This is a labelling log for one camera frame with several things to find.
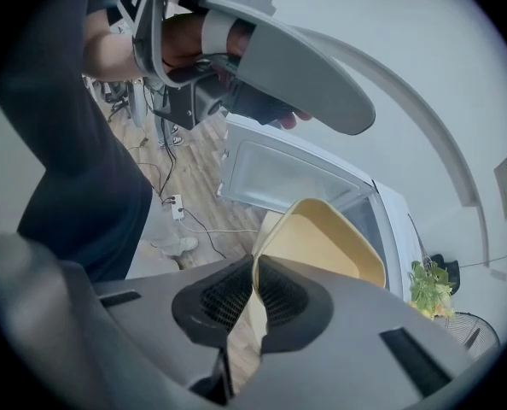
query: cable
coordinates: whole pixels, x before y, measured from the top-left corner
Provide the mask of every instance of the cable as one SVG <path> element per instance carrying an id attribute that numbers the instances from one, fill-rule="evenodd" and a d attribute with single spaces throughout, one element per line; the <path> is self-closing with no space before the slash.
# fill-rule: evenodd
<path id="1" fill-rule="evenodd" d="M 415 226 L 415 223 L 413 222 L 413 219 L 412 219 L 412 217 L 411 217 L 410 214 L 409 214 L 409 219 L 411 220 L 411 223 L 413 224 L 413 228 L 415 228 L 415 232 L 417 233 L 417 238 L 418 238 L 418 242 L 420 243 L 420 246 L 421 246 L 422 254 L 425 257 L 429 258 L 429 255 L 428 255 L 428 253 L 426 252 L 426 249 L 423 246 L 423 242 L 421 241 L 421 238 L 418 235 L 417 227 Z M 458 267 L 462 269 L 463 267 L 480 266 L 482 264 L 489 264 L 489 263 L 493 263 L 494 261 L 500 261 L 500 260 L 503 260 L 504 258 L 507 258 L 507 255 L 499 256 L 499 258 L 493 258 L 492 260 L 480 261 L 478 263 L 464 264 L 463 266 L 458 265 Z"/>
<path id="2" fill-rule="evenodd" d="M 162 196 L 162 191 L 165 189 L 166 184 L 168 184 L 168 181 L 170 180 L 170 177 L 172 176 L 172 172 L 174 171 L 174 167 L 175 167 L 176 163 L 178 162 L 178 160 L 176 159 L 176 156 L 170 151 L 170 149 L 168 149 L 168 142 L 166 141 L 165 124 L 164 124 L 164 122 L 161 123 L 161 124 L 162 124 L 162 126 L 161 126 L 161 128 L 162 128 L 162 137 L 164 138 L 165 149 L 166 149 L 166 153 L 168 154 L 168 158 L 170 158 L 171 166 L 170 166 L 170 170 L 168 171 L 168 176 L 166 176 L 165 183 L 160 188 L 160 196 Z"/>
<path id="3" fill-rule="evenodd" d="M 152 86 L 152 85 L 148 82 L 147 78 L 143 78 L 143 85 L 144 85 L 144 86 L 147 86 L 147 87 L 148 87 L 148 90 L 149 90 L 150 92 L 154 91 L 154 92 L 156 92 L 157 94 L 159 94 L 159 95 L 161 95 L 161 96 L 163 95 L 163 93 L 162 93 L 162 92 L 160 92 L 160 90 L 161 90 L 161 89 L 164 89 L 164 86 L 162 86 L 161 88 L 159 88 L 158 90 L 156 90 L 156 89 L 155 89 L 155 88 L 154 88 L 154 87 L 153 87 L 153 86 Z"/>
<path id="4" fill-rule="evenodd" d="M 202 224 L 202 222 L 200 220 L 198 220 L 187 208 L 183 208 L 184 211 L 187 211 L 187 213 L 193 218 L 196 220 L 196 223 L 198 223 L 200 226 L 202 226 L 204 228 L 204 231 L 206 233 L 206 235 L 208 235 L 208 239 L 210 240 L 210 244 L 212 245 L 212 249 L 215 250 L 218 254 L 220 254 L 224 260 L 227 260 L 227 257 L 225 255 L 223 255 L 221 252 L 219 252 L 216 247 L 213 245 L 213 241 L 212 241 L 212 237 L 210 236 L 210 232 L 206 229 L 206 227 Z"/>
<path id="5" fill-rule="evenodd" d="M 492 260 L 480 261 L 479 263 L 473 263 L 473 264 L 465 264 L 464 266 L 458 266 L 458 267 L 460 267 L 462 269 L 463 267 L 479 266 L 481 264 L 489 264 L 489 263 L 493 263 L 494 261 L 500 261 L 500 260 L 503 260 L 504 258 L 507 258 L 507 255 L 500 256 L 499 258 L 493 258 Z"/>
<path id="6" fill-rule="evenodd" d="M 151 184 L 151 188 L 155 191 L 155 193 L 157 193 L 160 197 L 160 199 L 162 200 L 162 187 L 160 186 L 160 182 L 162 181 L 162 173 L 160 172 L 160 168 L 159 166 L 157 166 L 156 164 L 153 164 L 151 162 L 136 162 L 136 164 L 138 164 L 138 166 L 141 166 L 142 164 L 144 165 L 147 165 L 147 166 L 153 166 L 157 169 L 157 172 L 159 172 L 159 189 L 157 190 L 153 184 Z"/>
<path id="7" fill-rule="evenodd" d="M 153 92 L 151 92 L 151 100 L 153 102 Z M 168 104 L 168 90 L 166 89 L 166 86 L 163 87 L 163 91 L 162 91 L 162 104 L 163 104 L 163 107 Z M 160 117 L 160 120 L 161 120 L 160 124 L 162 127 L 163 136 L 165 137 L 166 152 L 168 153 L 168 155 L 171 155 L 174 157 L 174 161 L 177 161 L 176 155 L 172 152 L 172 150 L 170 149 L 170 145 L 166 141 L 166 127 L 164 126 L 166 122 L 164 121 L 164 119 L 162 117 Z"/>
<path id="8" fill-rule="evenodd" d="M 179 223 L 181 223 L 182 226 L 187 231 L 194 232 L 195 234 L 203 234 L 204 232 L 258 232 L 255 229 L 236 229 L 236 230 L 233 230 L 233 229 L 229 229 L 229 230 L 226 230 L 226 229 L 211 229 L 209 231 L 195 231 L 195 230 L 190 229 L 187 226 L 185 226 L 184 223 L 181 220 L 179 221 Z"/>
<path id="9" fill-rule="evenodd" d="M 111 123 L 111 118 L 116 115 L 120 110 L 126 108 L 128 106 L 128 102 L 122 102 L 106 119 L 109 123 Z"/>
<path id="10" fill-rule="evenodd" d="M 145 100 L 145 104 L 148 107 L 148 110 L 153 112 L 153 107 L 149 105 L 148 98 L 145 96 L 145 88 L 148 87 L 149 92 L 151 92 L 151 89 L 149 88 L 149 85 L 146 84 L 146 80 L 143 80 L 143 100 Z M 151 95 L 151 104 L 153 104 L 153 94 Z"/>

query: green plant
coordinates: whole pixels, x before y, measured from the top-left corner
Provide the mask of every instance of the green plant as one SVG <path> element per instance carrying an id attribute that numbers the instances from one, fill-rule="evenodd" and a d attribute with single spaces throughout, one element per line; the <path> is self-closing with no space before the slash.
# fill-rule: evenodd
<path id="1" fill-rule="evenodd" d="M 409 305 L 429 319 L 434 316 L 454 316 L 451 303 L 452 283 L 446 270 L 430 262 L 423 266 L 420 261 L 411 265 L 411 301 Z"/>

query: power strip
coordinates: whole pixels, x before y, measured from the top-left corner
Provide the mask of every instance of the power strip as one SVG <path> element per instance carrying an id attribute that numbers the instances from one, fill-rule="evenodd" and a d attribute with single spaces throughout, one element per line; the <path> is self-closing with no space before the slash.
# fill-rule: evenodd
<path id="1" fill-rule="evenodd" d="M 182 195 L 174 195 L 172 202 L 172 218 L 174 220 L 181 220 L 185 217 L 184 205 L 182 204 Z"/>

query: floor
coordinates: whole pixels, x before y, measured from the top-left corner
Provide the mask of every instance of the floor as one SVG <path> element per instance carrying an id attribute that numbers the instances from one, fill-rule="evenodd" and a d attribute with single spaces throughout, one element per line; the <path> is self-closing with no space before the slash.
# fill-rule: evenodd
<path id="1" fill-rule="evenodd" d="M 101 104 L 102 110 L 108 116 L 108 105 Z M 132 120 L 126 118 L 124 111 L 117 113 L 110 124 L 115 136 L 127 148 L 138 146 L 144 138 L 143 130 L 137 128 Z M 160 168 L 162 178 L 159 178 L 156 167 L 140 164 L 140 168 L 157 189 L 160 181 L 166 179 L 171 163 L 167 153 L 158 145 L 154 131 L 152 114 L 148 114 L 144 121 L 147 144 L 142 148 L 131 149 L 131 154 L 137 162 L 148 162 Z M 172 194 L 181 194 L 183 205 L 202 222 L 208 230 L 258 230 L 265 211 L 250 207 L 239 202 L 232 202 L 216 196 L 219 186 L 219 162 L 223 153 L 225 122 L 221 114 L 206 120 L 195 129 L 188 132 L 180 130 L 179 136 L 184 143 L 175 148 L 178 159 L 165 190 L 163 198 Z M 170 212 L 170 206 L 163 206 Z M 183 236 L 194 236 L 199 240 L 199 247 L 184 254 L 178 261 L 180 268 L 202 266 L 221 259 L 210 244 L 207 234 L 195 234 L 186 231 L 179 223 L 175 229 Z M 202 230 L 195 220 L 186 215 L 184 224 L 196 231 Z M 254 232 L 218 232 L 210 234 L 214 246 L 227 258 L 241 258 L 250 253 L 256 233 Z M 147 276 L 157 273 L 156 269 L 131 269 L 137 272 L 133 276 Z M 230 369 L 235 392 L 247 382 L 259 366 L 259 345 L 255 341 L 253 331 L 248 323 L 247 312 L 238 320 L 229 336 Z"/>

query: gray robot arm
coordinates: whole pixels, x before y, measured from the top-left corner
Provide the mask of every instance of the gray robot arm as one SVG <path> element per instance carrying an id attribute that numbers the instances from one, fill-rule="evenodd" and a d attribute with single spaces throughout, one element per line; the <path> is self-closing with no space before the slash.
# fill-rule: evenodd
<path id="1" fill-rule="evenodd" d="M 303 111 L 332 129 L 357 135 L 375 120 L 370 99 L 347 72 L 293 27 L 272 18 L 272 0 L 178 0 L 181 6 L 207 14 L 202 28 L 203 57 L 196 65 L 165 72 L 160 51 L 161 22 L 168 0 L 119 0 L 130 25 L 138 65 L 166 87 L 155 110 L 191 129 L 220 106 L 266 124 L 294 110 Z M 251 30 L 241 58 L 228 56 L 226 39 L 235 21 Z M 212 65 L 231 76 L 219 83 Z"/>

